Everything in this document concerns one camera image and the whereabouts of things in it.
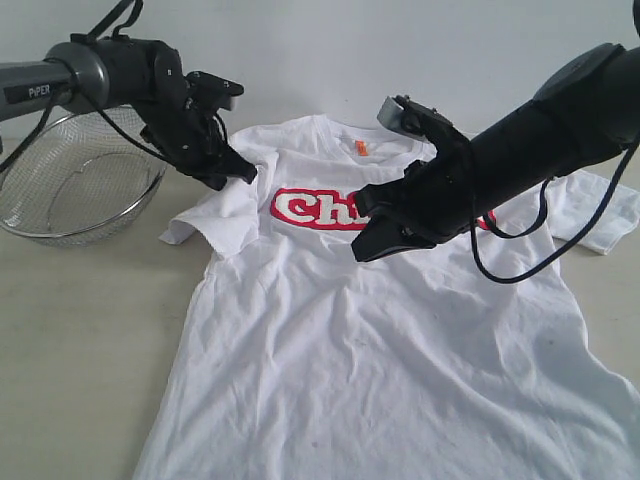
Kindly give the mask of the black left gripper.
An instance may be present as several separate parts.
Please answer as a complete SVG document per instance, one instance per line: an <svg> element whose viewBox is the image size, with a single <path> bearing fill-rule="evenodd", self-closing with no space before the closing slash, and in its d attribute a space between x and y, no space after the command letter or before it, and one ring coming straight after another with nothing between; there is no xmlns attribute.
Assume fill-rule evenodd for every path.
<svg viewBox="0 0 640 480"><path fill-rule="evenodd" d="M257 176L255 165L227 145L216 120L217 111L231 105L231 98L221 94L189 97L180 108L141 101L139 116L145 124L141 137L177 171L215 191L230 179L250 185Z"/></svg>

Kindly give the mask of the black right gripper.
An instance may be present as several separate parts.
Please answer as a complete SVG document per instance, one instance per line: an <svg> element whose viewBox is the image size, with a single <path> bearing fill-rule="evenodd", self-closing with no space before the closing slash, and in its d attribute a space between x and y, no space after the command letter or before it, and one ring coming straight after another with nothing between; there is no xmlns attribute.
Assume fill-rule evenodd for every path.
<svg viewBox="0 0 640 480"><path fill-rule="evenodd" d="M360 216L403 217L401 225L374 217L351 243L357 262L372 262L411 250L432 249L469 232L470 174L461 160L416 160L397 180L357 191Z"/></svg>

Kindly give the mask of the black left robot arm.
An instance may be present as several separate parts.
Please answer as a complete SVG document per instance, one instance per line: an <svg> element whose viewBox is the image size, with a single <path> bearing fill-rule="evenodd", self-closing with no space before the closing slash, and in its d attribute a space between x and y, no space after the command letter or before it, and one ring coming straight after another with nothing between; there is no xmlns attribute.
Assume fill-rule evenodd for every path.
<svg viewBox="0 0 640 480"><path fill-rule="evenodd" d="M7 170L43 131L51 111L95 112L130 106L143 122L136 148L220 191L228 179L253 182L256 167L229 143L219 110L232 110L242 85L218 76L184 73L177 50L159 40L84 37L55 45L36 62L1 66L1 118L40 112L31 134L1 165Z"/></svg>

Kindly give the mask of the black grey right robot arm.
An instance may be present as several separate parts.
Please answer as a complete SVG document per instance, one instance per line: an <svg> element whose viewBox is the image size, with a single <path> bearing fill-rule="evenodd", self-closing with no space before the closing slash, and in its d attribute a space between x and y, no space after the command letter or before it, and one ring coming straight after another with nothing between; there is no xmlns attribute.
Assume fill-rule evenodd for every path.
<svg viewBox="0 0 640 480"><path fill-rule="evenodd" d="M639 50L604 43L581 54L473 139L407 96L386 98L378 120L430 142L436 156L356 192L357 211L369 219L352 243L359 262L444 244L543 181L628 149L639 134Z"/></svg>

